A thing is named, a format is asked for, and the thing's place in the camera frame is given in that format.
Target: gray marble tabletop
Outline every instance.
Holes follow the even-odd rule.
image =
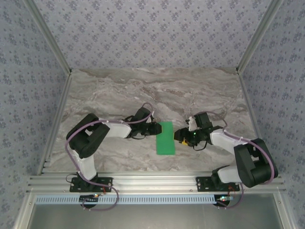
[[[228,131],[254,138],[254,130],[237,75],[226,69],[73,70],[72,82],[50,171],[75,171],[64,150],[66,134],[88,113],[120,120],[134,115],[144,102],[153,104],[157,121],[172,121],[174,131],[199,111],[214,111]],[[210,115],[213,125],[223,123]],[[234,156],[208,145],[194,151],[175,142],[174,156],[156,154],[156,137],[144,140],[106,138],[94,154],[98,171],[210,171],[234,162]]]

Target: black mounting bracket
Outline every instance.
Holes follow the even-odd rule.
[[[196,177],[196,185],[198,192],[228,192],[230,187],[234,188],[237,192],[239,191],[239,185],[235,183],[227,183],[222,185],[222,189],[216,188],[214,182],[211,177]]]
[[[95,177],[92,182],[109,185],[112,186],[112,177]],[[70,185],[70,192],[94,192],[94,193],[103,193],[103,192],[111,192],[111,188],[105,187],[105,189],[101,186],[91,185],[84,181],[81,177],[73,177]]]

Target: patterned wallpaper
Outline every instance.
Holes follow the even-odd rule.
[[[71,68],[235,67],[270,0],[35,0]]]
[[[285,0],[243,73],[260,131],[305,228],[305,1]]]
[[[22,0],[0,1],[0,228],[37,172],[65,74]]]

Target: green block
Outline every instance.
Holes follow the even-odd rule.
[[[175,143],[173,141],[173,123],[160,122],[162,133],[156,136],[158,155],[175,155]]]

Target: green sponge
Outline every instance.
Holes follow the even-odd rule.
[[[162,133],[156,137],[158,155],[175,155],[175,143],[173,141],[173,123],[160,122]]]

